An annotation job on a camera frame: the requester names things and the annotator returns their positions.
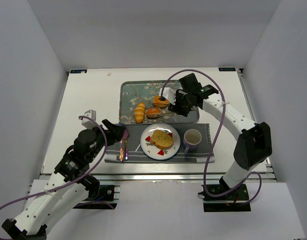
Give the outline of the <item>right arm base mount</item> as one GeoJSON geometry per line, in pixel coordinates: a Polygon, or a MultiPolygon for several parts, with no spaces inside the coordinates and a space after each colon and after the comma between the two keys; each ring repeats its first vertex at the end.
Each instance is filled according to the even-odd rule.
{"type": "Polygon", "coordinates": [[[211,197],[203,190],[198,193],[198,197],[202,199],[203,211],[205,213],[233,213],[233,212],[250,212],[250,203],[247,186],[243,184],[233,192],[221,196],[211,197]]]}

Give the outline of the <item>metal serving tongs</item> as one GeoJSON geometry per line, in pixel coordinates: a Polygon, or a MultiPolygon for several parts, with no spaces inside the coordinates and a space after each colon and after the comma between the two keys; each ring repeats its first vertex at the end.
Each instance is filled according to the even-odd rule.
{"type": "Polygon", "coordinates": [[[167,113],[162,112],[161,116],[158,118],[168,119],[168,118],[175,117],[175,116],[177,115],[174,112],[167,112],[167,113]]]}

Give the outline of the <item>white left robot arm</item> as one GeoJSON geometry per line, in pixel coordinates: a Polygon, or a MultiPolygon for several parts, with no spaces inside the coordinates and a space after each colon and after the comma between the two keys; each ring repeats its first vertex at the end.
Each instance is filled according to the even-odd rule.
{"type": "Polygon", "coordinates": [[[107,189],[90,172],[90,164],[107,147],[121,141],[125,126],[104,119],[104,126],[87,116],[80,116],[85,129],[80,131],[42,192],[31,195],[33,201],[15,218],[6,219],[2,228],[13,240],[45,240],[48,232],[82,201],[99,203],[107,189]]]}

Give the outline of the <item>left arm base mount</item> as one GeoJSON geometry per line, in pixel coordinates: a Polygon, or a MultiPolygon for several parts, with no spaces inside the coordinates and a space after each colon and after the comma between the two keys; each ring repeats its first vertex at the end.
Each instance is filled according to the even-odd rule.
{"type": "Polygon", "coordinates": [[[92,175],[87,175],[76,182],[83,186],[87,197],[76,204],[73,209],[114,210],[120,197],[120,186],[114,183],[100,183],[92,175]]]}

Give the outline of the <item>brown bread slice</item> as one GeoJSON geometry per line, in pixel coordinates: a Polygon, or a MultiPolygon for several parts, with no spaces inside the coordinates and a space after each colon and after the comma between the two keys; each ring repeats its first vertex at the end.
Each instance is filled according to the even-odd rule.
{"type": "Polygon", "coordinates": [[[156,146],[158,149],[168,149],[174,143],[173,138],[162,130],[155,130],[150,137],[150,144],[156,146]]]}

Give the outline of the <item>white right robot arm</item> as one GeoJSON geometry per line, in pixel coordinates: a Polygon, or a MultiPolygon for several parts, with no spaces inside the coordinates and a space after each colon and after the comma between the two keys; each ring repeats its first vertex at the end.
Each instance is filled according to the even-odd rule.
{"type": "Polygon", "coordinates": [[[203,86],[196,78],[198,70],[188,69],[188,72],[179,79],[181,89],[173,90],[164,84],[159,95],[169,101],[168,109],[178,115],[186,117],[198,107],[217,119],[219,126],[215,140],[222,128],[226,128],[236,140],[234,162],[219,180],[220,192],[211,193],[203,183],[207,196],[221,198],[238,189],[250,175],[255,175],[255,167],[272,154],[271,129],[267,123],[257,123],[232,107],[214,79],[212,84],[203,86]]]}

